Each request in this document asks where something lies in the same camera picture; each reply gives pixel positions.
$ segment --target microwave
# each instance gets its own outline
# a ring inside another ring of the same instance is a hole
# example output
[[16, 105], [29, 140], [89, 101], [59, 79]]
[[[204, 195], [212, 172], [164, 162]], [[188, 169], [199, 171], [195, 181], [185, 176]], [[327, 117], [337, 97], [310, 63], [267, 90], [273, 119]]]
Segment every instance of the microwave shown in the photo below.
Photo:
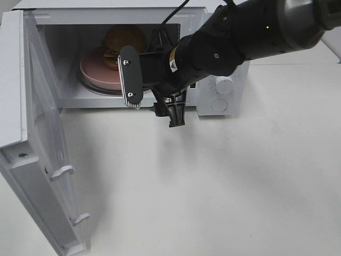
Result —
[[[65, 108], [125, 108], [121, 95], [86, 86], [79, 63], [114, 25], [153, 30], [180, 1], [23, 0], [3, 14], [0, 30], [0, 171], [56, 253], [84, 251], [82, 221], [60, 112]], [[178, 41], [210, 17], [190, 2], [166, 25]], [[186, 105], [198, 115], [237, 116], [249, 62], [230, 77], [209, 76], [188, 88]], [[144, 92], [141, 107], [156, 102]]]

